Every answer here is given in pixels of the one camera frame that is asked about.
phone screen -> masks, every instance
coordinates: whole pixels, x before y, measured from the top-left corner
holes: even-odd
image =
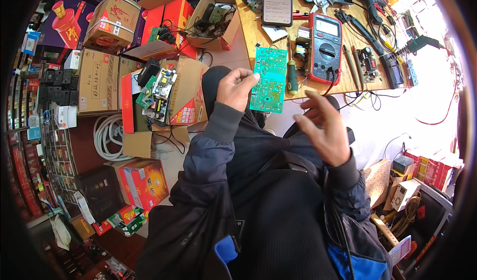
[[[263,0],[262,21],[267,24],[291,26],[292,0]]]

pegboard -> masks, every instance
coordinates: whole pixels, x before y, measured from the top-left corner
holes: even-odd
[[[366,184],[366,195],[371,198],[371,208],[379,205],[385,199],[385,194],[379,197],[389,184],[391,160],[384,159],[362,172]]]

knee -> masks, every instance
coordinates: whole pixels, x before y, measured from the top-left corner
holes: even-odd
[[[225,66],[214,66],[211,67],[210,69],[205,72],[204,76],[202,79],[222,79],[225,77],[226,74],[229,74],[231,69],[225,67]]]

multimeter display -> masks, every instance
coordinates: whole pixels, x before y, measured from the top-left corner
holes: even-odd
[[[335,37],[339,36],[338,34],[338,26],[333,23],[329,23],[320,19],[316,20],[316,25],[315,29],[317,31],[325,32],[331,35],[334,35]]]

wooden board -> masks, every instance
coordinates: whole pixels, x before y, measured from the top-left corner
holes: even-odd
[[[248,58],[250,60],[250,67],[253,69],[255,66],[254,65],[255,51],[253,50],[255,47],[255,44],[257,44],[258,42],[261,42],[262,47],[269,47],[271,44],[273,44],[273,42],[268,38],[267,34],[263,31],[261,27],[262,25],[261,18],[256,18],[257,16],[260,16],[260,14],[255,13],[253,10],[247,7],[242,2],[242,0],[235,0],[235,2],[237,3],[237,10],[239,12],[240,21],[242,23],[243,34],[245,36],[245,43],[247,45],[247,53],[248,53]],[[305,0],[293,0],[294,11],[299,10],[301,13],[305,13],[305,12],[309,13],[312,7],[313,7],[313,3],[306,2]],[[326,10],[328,16],[334,17],[334,10],[336,9],[338,8],[328,7]],[[357,5],[343,7],[343,10],[345,11],[346,14],[351,14],[356,19],[358,19],[371,32],[367,24],[365,10],[361,9]],[[387,19],[382,14],[380,14],[380,16],[383,17],[384,22],[387,23]],[[297,31],[299,26],[308,27],[308,21],[306,20],[293,21],[293,26],[286,28],[288,34],[290,35],[292,39],[291,45],[292,45],[293,51],[295,49],[295,38],[297,36]],[[404,31],[402,31],[399,28],[399,25],[397,25],[396,33],[398,34],[397,36],[398,40],[400,38],[403,38],[405,40]],[[357,49],[370,47],[370,44],[368,43],[368,41],[365,38],[358,35],[357,32],[351,30],[351,27],[349,26],[349,24],[343,25],[343,44],[348,47],[348,50],[350,51],[350,53],[351,53],[351,46],[353,45],[355,45]],[[275,43],[275,45],[277,45],[279,49],[287,49],[287,40],[283,39]],[[367,86],[367,90],[373,91],[373,90],[389,89],[390,87],[387,82],[387,78],[386,78],[383,66],[379,62],[377,54],[374,53],[374,55],[376,58],[376,62],[378,63],[379,76],[378,78],[375,79],[374,83],[365,84]],[[303,67],[303,63],[301,61],[298,61],[298,60],[295,60],[295,61],[297,62],[297,65],[296,65],[297,67]],[[355,82],[353,81],[353,78],[351,76],[348,62],[346,61],[346,57],[344,56],[344,54],[342,54],[342,57],[341,57],[341,69],[343,72],[341,74],[340,84],[334,86],[330,90],[330,94],[357,91]],[[286,91],[285,100],[306,97],[305,90],[315,91],[315,92],[318,92],[319,94],[323,94],[329,87],[329,85],[327,84],[321,84],[321,83],[313,82],[313,81],[308,81],[305,86],[301,86],[301,84],[303,84],[304,79],[305,77],[298,76],[298,83],[299,83],[298,94],[295,96],[291,96],[288,93],[288,91]]]
[[[366,195],[371,198],[371,208],[378,206],[386,198],[383,194],[389,184],[391,160],[384,159],[362,172],[366,185]]]

